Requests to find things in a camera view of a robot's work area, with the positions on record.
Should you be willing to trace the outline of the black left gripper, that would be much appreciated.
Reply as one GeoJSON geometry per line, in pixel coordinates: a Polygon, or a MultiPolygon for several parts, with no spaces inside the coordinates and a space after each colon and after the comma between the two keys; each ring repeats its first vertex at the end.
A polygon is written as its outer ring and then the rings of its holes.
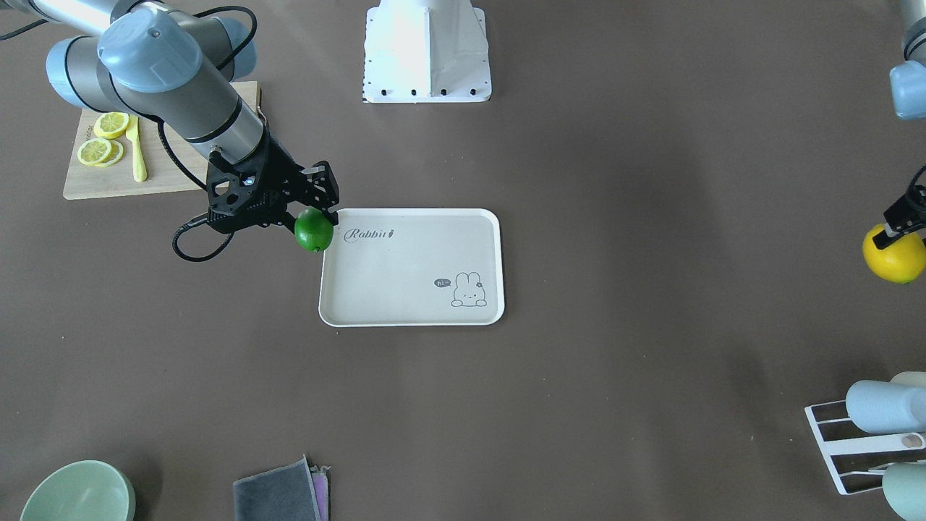
{"type": "Polygon", "coordinates": [[[886,250],[925,226],[925,187],[913,185],[897,200],[898,206],[884,212],[883,230],[872,240],[877,250],[886,250]]]}

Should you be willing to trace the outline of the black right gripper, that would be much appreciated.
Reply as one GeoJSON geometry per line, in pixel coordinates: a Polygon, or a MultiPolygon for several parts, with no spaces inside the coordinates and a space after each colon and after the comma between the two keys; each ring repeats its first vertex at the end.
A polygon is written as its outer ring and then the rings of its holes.
{"type": "Polygon", "coordinates": [[[310,167],[298,164],[268,128],[252,156],[257,162],[257,191],[246,204],[247,226],[294,226],[287,208],[292,202],[315,208],[333,225],[339,223],[339,187],[328,161],[310,167]]]}

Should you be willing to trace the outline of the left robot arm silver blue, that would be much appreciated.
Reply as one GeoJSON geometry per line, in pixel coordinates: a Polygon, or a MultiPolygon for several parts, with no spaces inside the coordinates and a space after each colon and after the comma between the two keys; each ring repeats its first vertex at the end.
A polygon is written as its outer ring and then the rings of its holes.
{"type": "MultiPolygon", "coordinates": [[[[903,63],[891,69],[889,79],[894,112],[903,121],[925,118],[925,2],[901,1],[905,27],[902,40],[903,63]]],[[[878,250],[885,250],[925,225],[925,192],[920,178],[924,167],[914,174],[904,194],[884,211],[884,225],[873,238],[878,250]]]]}

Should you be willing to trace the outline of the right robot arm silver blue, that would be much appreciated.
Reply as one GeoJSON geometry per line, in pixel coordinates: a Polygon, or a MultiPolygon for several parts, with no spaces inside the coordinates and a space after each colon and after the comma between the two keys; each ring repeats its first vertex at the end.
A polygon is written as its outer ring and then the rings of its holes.
{"type": "Polygon", "coordinates": [[[222,234],[251,226],[294,227],[287,207],[317,208],[337,224],[337,183],[326,161],[300,166],[231,81],[252,62],[232,24],[194,17],[159,1],[4,1],[80,36],[46,59],[53,89],[69,103],[162,122],[208,161],[205,222],[222,234]]]}

